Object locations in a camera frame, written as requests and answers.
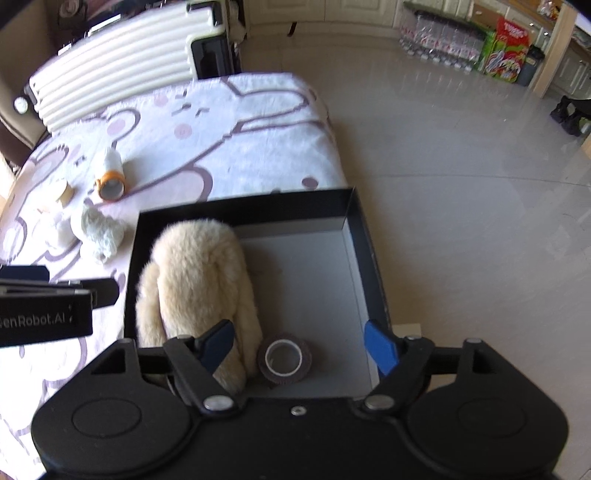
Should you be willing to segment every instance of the trash bin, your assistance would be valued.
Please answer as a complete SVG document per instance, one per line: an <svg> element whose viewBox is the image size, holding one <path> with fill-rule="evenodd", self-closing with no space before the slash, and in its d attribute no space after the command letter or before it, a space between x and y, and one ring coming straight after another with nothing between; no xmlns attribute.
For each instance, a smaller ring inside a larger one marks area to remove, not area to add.
<svg viewBox="0 0 591 480"><path fill-rule="evenodd" d="M532 45L525 56L525 61L515 83L527 87L545 58L544 52Z"/></svg>

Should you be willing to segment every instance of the cabinet door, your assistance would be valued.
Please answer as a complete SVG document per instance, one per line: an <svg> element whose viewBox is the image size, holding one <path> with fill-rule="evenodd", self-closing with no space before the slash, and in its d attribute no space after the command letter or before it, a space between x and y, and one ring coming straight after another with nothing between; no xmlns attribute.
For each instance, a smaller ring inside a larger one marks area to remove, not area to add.
<svg viewBox="0 0 591 480"><path fill-rule="evenodd" d="M443 11L455 17L466 18L470 9L470 0L444 0Z"/></svg>
<svg viewBox="0 0 591 480"><path fill-rule="evenodd" d="M425 7L443 10L444 0L414 0L414 5L424 5Z"/></svg>
<svg viewBox="0 0 591 480"><path fill-rule="evenodd" d="M391 27L397 0L326 0L327 22L351 22Z"/></svg>
<svg viewBox="0 0 591 480"><path fill-rule="evenodd" d="M476 3L503 15L503 17L509 11L509 7L498 0L476 0Z"/></svg>
<svg viewBox="0 0 591 480"><path fill-rule="evenodd" d="M253 25L324 20L324 0L245 0L244 3Z"/></svg>
<svg viewBox="0 0 591 480"><path fill-rule="evenodd" d="M565 92L572 93L573 87L576 85L575 80L577 78L580 79L581 68L581 58L572 50L567 50L562 62L558 66L553 83Z"/></svg>
<svg viewBox="0 0 591 480"><path fill-rule="evenodd" d="M589 64L584 63L583 71L579 77L579 81L576 84L576 87L573 91L573 96L579 99L587 98L587 92L589 91L589 86L591 86L591 80L589 80Z"/></svg>

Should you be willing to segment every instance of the blue gripper pad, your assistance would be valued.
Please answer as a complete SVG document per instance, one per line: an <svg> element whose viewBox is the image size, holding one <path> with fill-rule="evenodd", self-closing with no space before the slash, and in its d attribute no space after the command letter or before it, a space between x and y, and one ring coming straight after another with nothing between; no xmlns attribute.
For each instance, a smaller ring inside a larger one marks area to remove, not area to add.
<svg viewBox="0 0 591 480"><path fill-rule="evenodd" d="M228 322L202 344L201 364L213 375L234 345L234 325Z"/></svg>
<svg viewBox="0 0 591 480"><path fill-rule="evenodd" d="M0 278L6 280L49 281L49 270L45 265L2 265Z"/></svg>
<svg viewBox="0 0 591 480"><path fill-rule="evenodd" d="M388 375L398 365L399 357L396 345L380 332L372 322L365 324L363 342L365 349L374 359L382 375Z"/></svg>

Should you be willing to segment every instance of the black shoe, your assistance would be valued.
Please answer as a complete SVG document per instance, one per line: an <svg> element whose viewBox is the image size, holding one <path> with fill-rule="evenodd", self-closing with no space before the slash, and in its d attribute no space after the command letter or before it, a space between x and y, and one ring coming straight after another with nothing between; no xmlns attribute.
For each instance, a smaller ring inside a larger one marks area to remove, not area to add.
<svg viewBox="0 0 591 480"><path fill-rule="evenodd" d="M581 129L579 128L579 123L581 121L581 118L582 117L578 112L573 113L563 122L562 128L569 135L574 135L575 137L580 137L582 135Z"/></svg>
<svg viewBox="0 0 591 480"><path fill-rule="evenodd" d="M565 95L562 97L556 108L550 112L550 116L558 123L564 122L569 116L570 99Z"/></svg>

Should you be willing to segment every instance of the white tissue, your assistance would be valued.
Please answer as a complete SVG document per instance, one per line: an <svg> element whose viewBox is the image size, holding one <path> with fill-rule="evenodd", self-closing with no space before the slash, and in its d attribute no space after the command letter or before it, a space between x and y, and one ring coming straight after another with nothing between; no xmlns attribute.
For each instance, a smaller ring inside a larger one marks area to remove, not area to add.
<svg viewBox="0 0 591 480"><path fill-rule="evenodd" d="M70 219L64 218L63 212L46 213L41 217L40 235L45 238L48 246L63 249L69 247L76 237L70 227Z"/></svg>
<svg viewBox="0 0 591 480"><path fill-rule="evenodd" d="M116 255L125 234L124 222L86 205L72 213L70 224L82 241L80 256L101 264Z"/></svg>

